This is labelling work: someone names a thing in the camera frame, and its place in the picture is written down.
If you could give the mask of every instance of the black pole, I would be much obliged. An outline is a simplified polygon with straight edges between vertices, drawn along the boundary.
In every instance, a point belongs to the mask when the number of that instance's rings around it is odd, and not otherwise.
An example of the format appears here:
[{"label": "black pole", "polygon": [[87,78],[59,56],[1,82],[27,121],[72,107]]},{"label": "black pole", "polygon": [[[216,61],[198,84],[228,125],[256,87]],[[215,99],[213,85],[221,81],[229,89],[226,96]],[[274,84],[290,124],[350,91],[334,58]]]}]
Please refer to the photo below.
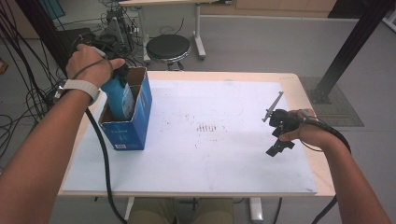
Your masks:
[{"label": "black pole", "polygon": [[364,43],[373,33],[378,24],[386,16],[393,0],[373,0],[353,28],[343,47],[338,51],[332,64],[326,71],[316,88],[309,92],[314,104],[328,104],[329,93],[338,79],[347,70],[352,60],[361,50]]},{"label": "black pole", "polygon": [[68,62],[68,50],[58,36],[52,19],[41,6],[39,0],[15,0],[27,20],[32,24],[55,62],[66,74],[65,68]]}]

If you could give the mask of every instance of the table leg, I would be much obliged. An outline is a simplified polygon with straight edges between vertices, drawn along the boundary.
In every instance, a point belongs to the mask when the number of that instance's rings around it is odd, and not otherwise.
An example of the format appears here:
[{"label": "table leg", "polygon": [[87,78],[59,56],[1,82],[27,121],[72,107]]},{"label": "table leg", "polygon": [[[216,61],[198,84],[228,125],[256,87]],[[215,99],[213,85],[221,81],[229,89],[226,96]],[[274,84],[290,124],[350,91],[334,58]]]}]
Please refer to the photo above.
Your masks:
[{"label": "table leg", "polygon": [[262,199],[261,198],[249,198],[250,207],[250,220],[253,223],[264,223],[262,217]]},{"label": "table leg", "polygon": [[382,21],[394,32],[396,32],[396,25],[394,22],[396,21],[396,10],[389,16],[389,18],[384,18]]},{"label": "table leg", "polygon": [[126,205],[126,210],[125,210],[125,220],[129,219],[129,214],[131,213],[132,205],[134,205],[134,197],[129,197],[128,198],[128,204]]},{"label": "table leg", "polygon": [[199,56],[203,59],[206,57],[204,45],[202,44],[202,39],[200,37],[200,15],[201,15],[201,6],[199,3],[195,4],[195,31],[192,32],[194,35],[195,45],[198,49]]},{"label": "table leg", "polygon": [[136,9],[137,9],[137,15],[138,15],[139,21],[140,21],[140,32],[142,32],[142,39],[143,39],[143,60],[145,63],[149,63],[150,58],[149,58],[148,52],[146,50],[146,45],[149,42],[149,36],[146,35],[146,29],[145,29],[145,26],[143,25],[144,15],[143,15],[142,7],[137,7]]}]

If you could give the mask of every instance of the white wristband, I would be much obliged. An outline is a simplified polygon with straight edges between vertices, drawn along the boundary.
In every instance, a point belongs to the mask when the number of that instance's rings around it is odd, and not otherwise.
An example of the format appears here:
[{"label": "white wristband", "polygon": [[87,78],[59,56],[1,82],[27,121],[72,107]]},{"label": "white wristband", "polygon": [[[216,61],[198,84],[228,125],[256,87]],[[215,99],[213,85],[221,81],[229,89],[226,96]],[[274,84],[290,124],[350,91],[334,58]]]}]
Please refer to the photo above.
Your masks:
[{"label": "white wristband", "polygon": [[89,81],[68,79],[64,83],[64,90],[81,90],[87,92],[92,100],[91,104],[96,101],[99,96],[99,89]]}]

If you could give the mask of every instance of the hand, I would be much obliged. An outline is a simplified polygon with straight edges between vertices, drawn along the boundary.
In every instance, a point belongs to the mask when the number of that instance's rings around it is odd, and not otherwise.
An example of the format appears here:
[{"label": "hand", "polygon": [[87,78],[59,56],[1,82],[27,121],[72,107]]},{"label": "hand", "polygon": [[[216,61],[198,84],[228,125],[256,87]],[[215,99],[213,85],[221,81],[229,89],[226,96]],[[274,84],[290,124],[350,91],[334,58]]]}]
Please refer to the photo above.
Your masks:
[{"label": "hand", "polygon": [[[308,114],[311,115],[309,119],[315,119],[315,113],[312,109],[305,109]],[[289,113],[297,114],[298,117],[304,118],[301,110],[291,110]],[[301,139],[303,142],[315,146],[324,148],[332,141],[337,141],[336,138],[331,133],[328,133],[316,126],[300,123],[297,130],[289,133],[284,133],[279,136],[279,140],[282,142],[292,141],[294,139]]]},{"label": "hand", "polygon": [[[90,46],[79,44],[77,51],[75,51],[66,66],[67,76],[73,78],[81,69],[92,63],[99,62],[103,58]],[[96,87],[100,88],[109,79],[112,69],[117,69],[125,64],[123,59],[114,59],[110,61],[103,60],[99,64],[85,69],[80,75],[79,80],[86,80],[91,82]]]}]

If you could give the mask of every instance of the left arm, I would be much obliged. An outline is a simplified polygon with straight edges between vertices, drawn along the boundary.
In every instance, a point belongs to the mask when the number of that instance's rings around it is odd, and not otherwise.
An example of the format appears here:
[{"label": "left arm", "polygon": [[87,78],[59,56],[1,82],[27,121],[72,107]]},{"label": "left arm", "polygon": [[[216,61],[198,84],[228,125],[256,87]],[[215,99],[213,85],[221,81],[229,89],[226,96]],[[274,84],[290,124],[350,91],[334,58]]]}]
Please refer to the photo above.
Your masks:
[{"label": "left arm", "polygon": [[[101,57],[90,47],[78,45],[66,71],[72,77]],[[111,61],[114,68],[124,60]],[[110,76],[107,62],[99,63],[78,79],[101,87]],[[0,223],[48,223],[62,184],[79,124],[91,96],[71,90],[37,124],[0,175]]]}]

